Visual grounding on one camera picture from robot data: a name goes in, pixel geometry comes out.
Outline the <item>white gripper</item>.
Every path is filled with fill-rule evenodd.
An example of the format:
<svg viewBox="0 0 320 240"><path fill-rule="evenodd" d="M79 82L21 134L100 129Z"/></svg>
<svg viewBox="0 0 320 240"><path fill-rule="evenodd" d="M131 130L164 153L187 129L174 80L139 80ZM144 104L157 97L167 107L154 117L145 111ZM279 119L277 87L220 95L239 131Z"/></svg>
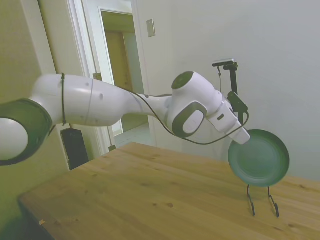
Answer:
<svg viewBox="0 0 320 240"><path fill-rule="evenodd" d="M228 101L223 101L219 110L208 117L208 121L218 132L232 132L241 126ZM251 136L245 128L240 128L232 133L230 138L237 144L243 145L251 139Z"/></svg>

